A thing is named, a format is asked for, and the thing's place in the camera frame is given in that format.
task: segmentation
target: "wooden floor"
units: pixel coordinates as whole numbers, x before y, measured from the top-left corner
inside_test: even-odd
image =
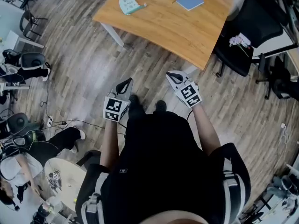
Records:
[[[146,112],[154,110],[163,99],[169,111],[187,117],[189,109],[174,95],[165,73],[181,70],[188,62],[145,39],[116,30],[125,42],[117,45],[92,17],[105,0],[38,0],[31,12],[46,17],[40,25],[45,45],[42,53],[52,66],[49,81],[47,112],[55,121],[80,119],[105,126],[102,109],[111,85],[122,77],[134,79],[135,92]],[[233,142],[244,159],[252,182],[252,203],[265,189],[273,174],[281,173],[285,163],[297,154],[299,140],[299,103],[293,99],[279,100],[274,93],[265,100],[267,86],[255,84],[261,78],[252,65],[249,75],[241,77],[226,68],[217,78],[220,62],[212,55],[205,71],[197,71],[193,79],[199,84],[204,107],[222,144]],[[47,120],[45,106],[47,83],[33,78],[29,91],[18,93],[14,109],[26,113],[31,120]],[[127,122],[127,115],[122,123]],[[194,118],[190,125],[196,140]],[[104,130],[81,122],[73,122],[86,132],[75,159],[89,149],[101,148]],[[287,124],[288,144],[280,142],[281,123]],[[54,135],[55,128],[50,130]],[[125,132],[119,126],[119,132]],[[119,135],[120,146],[124,138]]]

